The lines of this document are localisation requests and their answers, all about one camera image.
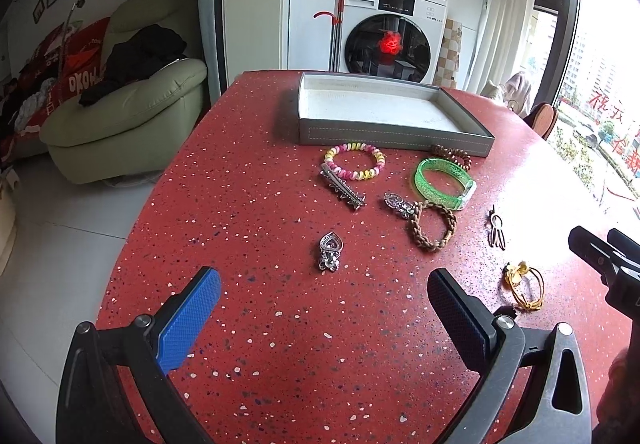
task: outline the hair accessory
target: hair accessory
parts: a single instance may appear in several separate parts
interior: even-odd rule
[[[320,270],[324,273],[326,270],[335,272],[340,267],[340,253],[344,244],[340,236],[333,231],[327,233],[320,240]]]
[[[528,301],[521,291],[518,290],[522,277],[527,273],[533,274],[538,280],[538,286],[540,287],[540,298],[535,301]],[[542,273],[539,270],[529,267],[526,262],[520,262],[519,265],[507,264],[504,268],[504,281],[509,287],[513,299],[516,300],[518,306],[526,311],[540,310],[542,309],[542,303],[545,298],[545,280],[542,278]]]
[[[376,158],[376,165],[371,169],[367,169],[366,171],[348,171],[342,169],[334,162],[334,157],[341,151],[355,150],[366,151],[367,153],[372,154]],[[346,144],[334,146],[329,151],[327,151],[324,156],[324,162],[331,169],[331,171],[333,171],[341,179],[368,180],[373,179],[373,177],[377,177],[382,171],[383,167],[385,167],[385,156],[378,148],[370,144],[365,144],[364,142],[348,142]]]
[[[434,169],[452,176],[463,185],[464,191],[462,192],[462,195],[459,197],[452,197],[438,191],[429,184],[422,174],[426,169]],[[418,169],[415,171],[414,182],[420,194],[426,198],[428,202],[433,202],[434,204],[456,211],[463,209],[466,206],[477,187],[476,182],[469,176],[469,173],[464,171],[460,166],[453,164],[448,160],[436,158],[425,159],[418,164]]]
[[[464,171],[469,171],[471,169],[471,157],[469,157],[469,154],[464,150],[445,148],[439,144],[434,144],[429,151],[436,157],[447,159],[456,166],[460,166]]]
[[[489,245],[491,247],[500,247],[504,250],[507,244],[504,241],[504,233],[502,232],[502,217],[496,214],[495,206],[492,206],[489,211],[489,222],[491,223]]]
[[[326,163],[320,165],[320,175],[329,181],[329,187],[333,189],[340,197],[340,200],[346,199],[347,204],[350,205],[354,211],[357,211],[360,206],[364,205],[364,195],[357,195],[347,183],[339,179],[338,176],[331,171]]]
[[[442,249],[447,245],[447,242],[456,233],[456,225],[458,220],[453,212],[444,206],[434,204],[433,202],[408,202],[404,200],[400,195],[395,193],[385,193],[385,203],[387,206],[395,210],[405,220],[409,220],[412,228],[412,235],[414,236],[415,245],[423,249],[433,252]],[[441,240],[432,242],[426,236],[422,234],[420,228],[420,216],[424,209],[433,208],[442,216],[447,225],[447,232]]]

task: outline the washing machine door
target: washing machine door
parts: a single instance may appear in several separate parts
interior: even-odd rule
[[[398,14],[377,14],[350,32],[344,61],[352,74],[419,83],[429,71],[431,47],[411,21]]]

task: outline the washing machine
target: washing machine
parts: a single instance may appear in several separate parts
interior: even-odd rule
[[[441,0],[344,0],[340,71],[432,83],[446,13]]]

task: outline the tabletop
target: tabletop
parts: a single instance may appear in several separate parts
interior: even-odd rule
[[[210,265],[222,278],[220,302],[169,377],[215,442],[430,443],[478,374],[466,370],[429,304],[429,273],[446,267],[493,311],[511,302],[501,269],[526,260],[544,274],[545,304],[517,321],[574,327],[594,413],[630,322],[568,249],[574,226],[600,236],[609,227],[571,169],[515,114],[452,90],[495,143],[487,158],[472,158],[478,189],[457,214],[455,236],[424,252],[382,196],[419,199],[413,173],[425,153],[383,150],[384,171],[353,183],[367,204],[352,212],[318,175],[326,147],[297,145],[300,75],[245,73],[203,118],[132,228],[97,327],[155,312]],[[342,161],[372,166],[364,153]],[[487,242],[493,204],[504,252]],[[329,231],[344,250],[340,270],[323,275],[318,243]],[[429,212],[423,231],[434,238],[444,227]],[[503,435],[525,382],[521,370],[488,442]],[[158,440],[130,377],[124,383],[143,430]]]

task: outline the green wristband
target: green wristband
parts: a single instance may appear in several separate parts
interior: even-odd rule
[[[424,178],[422,172],[426,169],[434,169],[446,173],[447,175],[451,175],[463,185],[464,191],[462,192],[462,195],[459,197],[452,197],[438,191],[427,182],[427,179]],[[464,171],[460,166],[453,164],[448,160],[437,158],[425,159],[418,164],[418,169],[415,171],[414,182],[420,194],[429,202],[439,204],[452,210],[463,209],[466,206],[466,203],[469,202],[477,187],[476,182],[469,176],[469,173]]]

